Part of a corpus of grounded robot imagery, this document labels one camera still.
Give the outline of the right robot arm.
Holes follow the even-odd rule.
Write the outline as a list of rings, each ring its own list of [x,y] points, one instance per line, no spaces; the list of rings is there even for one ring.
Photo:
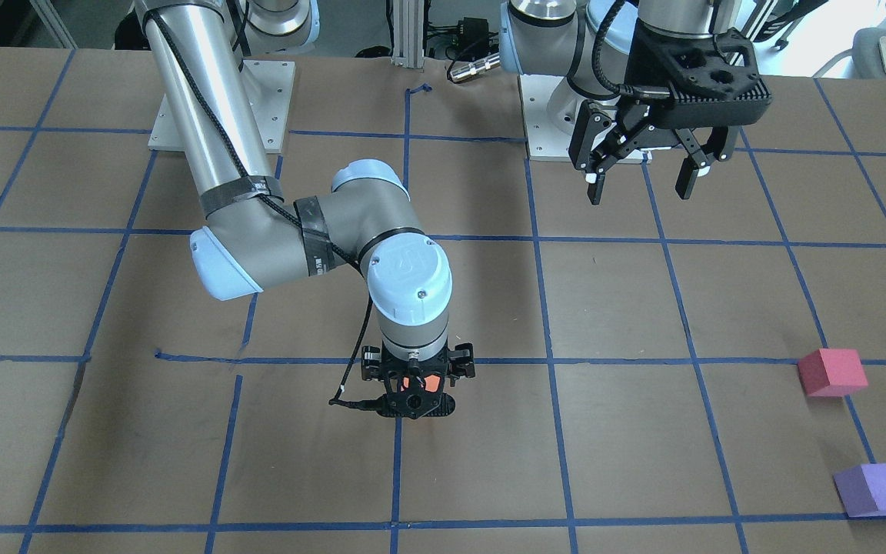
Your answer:
[[[423,231],[398,173],[359,160],[330,192],[290,199],[268,165],[261,54],[297,52],[318,34],[313,1],[136,1],[138,24],[166,88],[170,116],[205,221],[189,238],[208,293],[236,299],[352,267],[367,290],[381,343],[355,344],[365,381],[384,392],[333,405],[389,418],[453,413],[446,392],[475,374],[471,344],[448,344],[454,279],[447,253]]]

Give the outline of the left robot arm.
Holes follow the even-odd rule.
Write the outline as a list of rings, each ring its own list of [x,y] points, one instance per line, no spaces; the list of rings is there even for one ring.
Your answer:
[[[625,73],[608,72],[606,36],[622,1],[509,1],[501,8],[505,70],[566,78],[581,97],[568,147],[600,204],[606,172],[637,150],[680,146],[675,190],[689,199],[699,176],[728,160],[741,127],[773,95],[752,42],[734,27],[738,1],[636,1]]]

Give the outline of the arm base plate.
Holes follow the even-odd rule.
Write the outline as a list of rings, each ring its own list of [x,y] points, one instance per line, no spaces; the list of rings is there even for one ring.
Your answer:
[[[531,160],[568,162],[568,147],[585,98],[562,76],[521,75],[519,85]]]
[[[261,137],[261,146],[268,154],[284,151],[286,123],[296,65],[285,60],[246,60],[239,71],[242,90],[255,117]],[[175,124],[175,113],[170,108],[169,95],[159,106],[148,147],[154,151],[183,153],[185,142]]]

